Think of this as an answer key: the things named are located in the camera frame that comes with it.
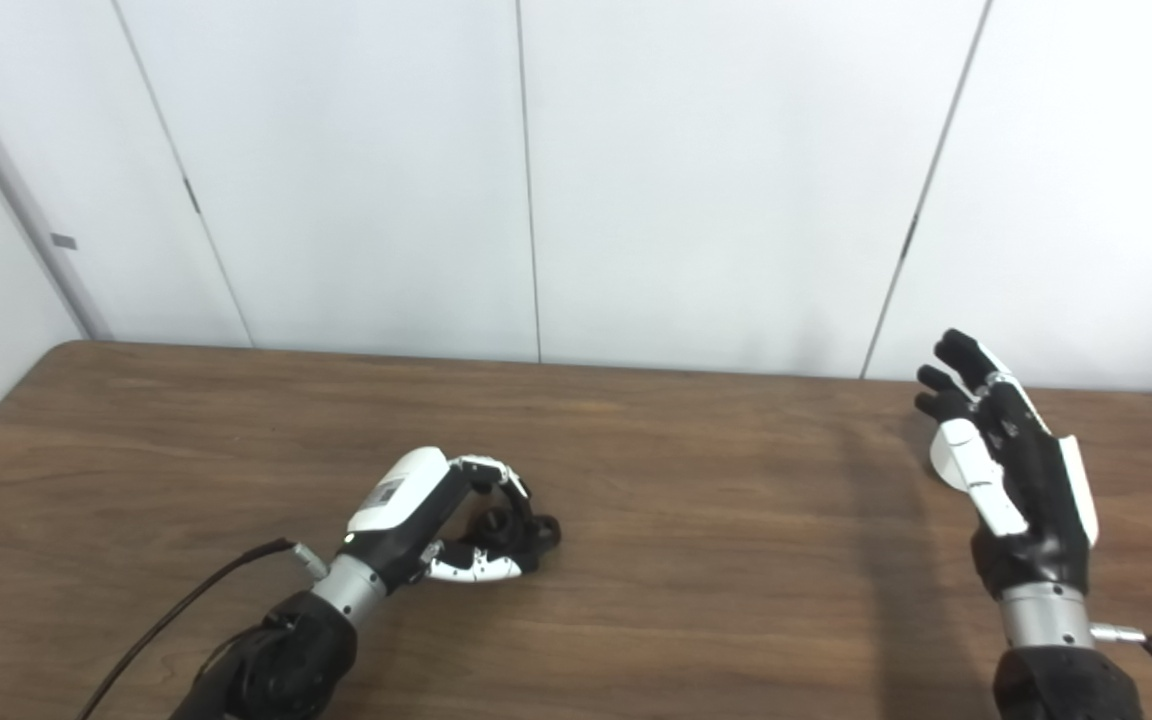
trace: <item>metal cylinder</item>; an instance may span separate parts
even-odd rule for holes
[[[328,577],[314,583],[312,593],[332,602],[344,615],[349,624],[362,624],[362,619],[371,614],[385,600],[385,584],[376,577],[366,562],[349,555],[336,555],[328,569]]]
[[[1096,647],[1083,593],[1058,583],[1006,589],[998,602],[1011,647]]]

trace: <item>black fingertip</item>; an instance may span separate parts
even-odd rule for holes
[[[980,353],[980,343],[963,332],[949,328],[935,343],[934,353],[941,362],[957,372],[969,388],[977,388],[996,367]]]
[[[954,378],[950,378],[950,376],[945,373],[940,367],[933,367],[931,365],[923,365],[918,369],[918,382],[923,382],[924,386],[927,386],[937,392],[957,388],[954,384]]]
[[[941,340],[945,341],[945,342],[952,342],[952,343],[956,343],[956,344],[962,344],[962,346],[965,346],[965,347],[970,347],[970,348],[973,348],[973,350],[977,350],[977,348],[980,344],[980,343],[977,342],[977,340],[975,340],[975,338],[969,336],[968,333],[965,333],[963,331],[960,331],[957,328],[949,328],[949,329],[947,329],[945,332],[945,334],[941,336]]]

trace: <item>wall seam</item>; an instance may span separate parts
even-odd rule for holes
[[[874,324],[874,334],[869,339],[865,361],[864,364],[861,364],[861,379],[865,379],[865,376],[869,373],[869,363],[874,358],[878,338],[882,334],[882,324],[887,323],[887,310],[890,309],[892,296],[896,295],[896,283],[900,282],[901,270],[905,267],[905,257],[909,255],[911,243],[914,243],[914,234],[918,230],[918,220],[923,215],[923,205],[927,202],[927,192],[931,190],[933,179],[937,177],[937,167],[941,162],[945,142],[950,136],[954,115],[957,113],[958,101],[963,99],[963,90],[967,86],[968,76],[972,71],[975,54],[977,54],[977,47],[980,45],[980,36],[984,33],[984,26],[986,26],[986,22],[990,18],[993,0],[984,0],[984,6],[980,9],[980,18],[977,20],[977,26],[972,35],[972,44],[968,46],[968,54],[963,60],[963,70],[958,74],[957,85],[954,88],[954,94],[950,97],[950,108],[946,111],[945,124],[941,126],[941,135],[935,141],[935,150],[932,151],[932,161],[927,167],[927,176],[923,179],[923,188],[918,192],[918,202],[914,205],[914,218],[910,219],[909,229],[905,229],[905,242],[901,245],[896,267],[892,271],[892,280],[887,286],[887,295],[882,297],[882,309],[878,311],[878,323]]]
[[[536,211],[531,197],[531,124],[526,118],[526,60],[522,44],[522,0],[513,0],[513,22],[518,37],[518,94],[522,100],[522,165],[526,180],[526,237],[531,242],[531,308],[536,318],[536,363],[544,363],[540,347],[540,278],[536,272]]]
[[[200,205],[198,205],[197,196],[194,192],[194,187],[189,184],[189,176],[184,169],[184,161],[180,159],[180,151],[177,150],[177,143],[175,138],[172,137],[172,129],[168,128],[168,119],[162,113],[162,106],[159,104],[159,96],[154,92],[154,85],[150,82],[150,74],[145,69],[145,61],[141,59],[141,51],[136,47],[136,41],[132,39],[132,30],[127,24],[127,18],[123,17],[123,6],[119,5],[118,0],[109,0],[109,5],[114,8],[114,14],[118,17],[118,26],[122,29],[123,38],[127,40],[127,47],[132,52],[132,60],[136,60],[136,70],[141,74],[141,82],[145,83],[145,91],[150,94],[150,104],[154,105],[156,118],[159,119],[159,127],[162,128],[162,136],[168,141],[168,147],[172,149],[172,158],[175,160],[177,170],[180,172],[180,184],[183,184],[185,191],[189,196],[189,202],[194,205],[195,213],[198,215],[198,223],[202,227],[202,234],[207,238],[207,247],[211,250],[211,258],[215,260],[215,268],[220,270],[220,279],[225,282],[225,291],[229,293],[229,302],[234,304],[234,313],[238,314],[238,324],[243,327],[243,334],[247,336],[247,344],[256,347],[256,342],[252,340],[251,325],[247,324],[247,314],[243,314],[243,306],[238,303],[238,295],[234,291],[234,282],[230,282],[229,272],[225,268],[225,260],[220,258],[220,251],[217,250],[217,242],[211,236],[211,228],[207,225],[207,218],[202,213]]]

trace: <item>robotic hand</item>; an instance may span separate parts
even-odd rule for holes
[[[435,538],[470,491],[492,488],[502,490],[509,509],[485,511],[460,541]],[[349,520],[329,568],[306,547],[294,548],[314,574],[314,586],[217,647],[172,719],[319,715],[355,661],[356,629],[396,589],[426,577],[475,583],[539,568],[561,530],[556,520],[532,514],[530,497],[498,460],[447,460],[437,447],[408,452]]]
[[[1087,621],[1087,558],[1100,525],[1078,441],[1055,438],[1002,361],[958,331],[930,365],[915,404],[937,420],[932,467],[972,498],[975,570],[995,598],[1009,651],[993,694],[1002,720],[1138,720],[1135,684],[1094,641],[1146,643]]]

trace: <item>wood grain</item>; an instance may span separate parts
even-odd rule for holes
[[[1152,630],[1152,396],[1034,392],[1102,521],[1093,614]],[[198,579],[276,536],[333,551],[403,452],[514,465],[541,573],[382,607],[328,719],[992,717],[973,514],[904,382],[70,343],[0,406],[0,717],[63,719]],[[202,598],[99,717],[161,719],[306,579]],[[1152,665],[1108,647],[1152,717]]]

